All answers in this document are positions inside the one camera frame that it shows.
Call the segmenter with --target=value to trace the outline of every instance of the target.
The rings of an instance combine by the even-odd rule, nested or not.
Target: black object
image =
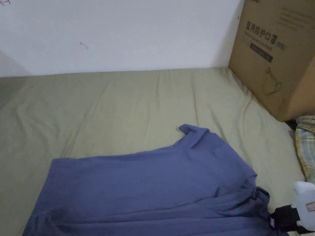
[[[296,222],[300,220],[299,213],[296,208],[291,205],[282,206],[275,210],[269,218],[269,226],[273,230],[280,230],[281,232],[296,231],[299,234],[312,233],[302,226],[297,226]]]
[[[288,126],[290,126],[291,129],[293,129],[294,131],[296,130],[297,123],[295,120],[289,120],[289,121],[286,121],[286,123]]]

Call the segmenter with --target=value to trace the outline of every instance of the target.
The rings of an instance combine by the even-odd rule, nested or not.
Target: plaid fabric
[[[315,115],[301,116],[296,122],[297,153],[306,180],[315,183]]]

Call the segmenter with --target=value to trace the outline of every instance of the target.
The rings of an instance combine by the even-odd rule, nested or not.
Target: cardboard box
[[[277,120],[315,114],[315,0],[245,0],[229,67]]]

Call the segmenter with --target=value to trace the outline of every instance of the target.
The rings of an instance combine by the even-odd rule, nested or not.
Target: white object
[[[294,182],[294,190],[298,194],[293,208],[296,208],[300,221],[297,225],[315,231],[315,185],[309,182]]]
[[[0,77],[227,66],[244,0],[11,0]]]

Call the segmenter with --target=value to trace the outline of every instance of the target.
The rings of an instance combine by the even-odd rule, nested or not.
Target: bed
[[[294,132],[226,68],[2,78],[0,232],[21,235],[51,160],[119,155],[173,144],[178,127],[209,128],[258,174],[269,210],[304,181]]]

